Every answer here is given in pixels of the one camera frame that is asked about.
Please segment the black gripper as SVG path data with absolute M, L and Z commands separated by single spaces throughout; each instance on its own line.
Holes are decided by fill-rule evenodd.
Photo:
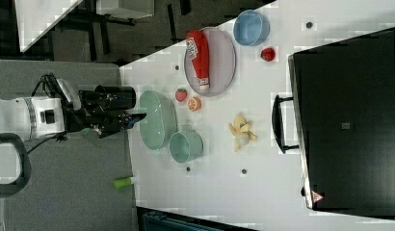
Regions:
M 94 90 L 76 90 L 64 79 L 53 74 L 40 77 L 42 89 L 50 98 L 62 102 L 66 133 L 93 129 L 103 139 L 127 128 L 133 128 L 146 113 L 127 114 L 127 110 L 102 111 L 96 106 L 101 94 Z

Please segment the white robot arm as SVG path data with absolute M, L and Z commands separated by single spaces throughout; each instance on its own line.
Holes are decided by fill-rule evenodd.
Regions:
M 43 96 L 0 99 L 0 198 L 19 193 L 30 180 L 27 142 L 64 141 L 67 134 L 85 129 L 103 139 L 146 118 L 145 113 L 129 112 L 137 101 L 131 87 L 75 90 L 51 73 L 43 75 L 36 87 L 43 89 Z

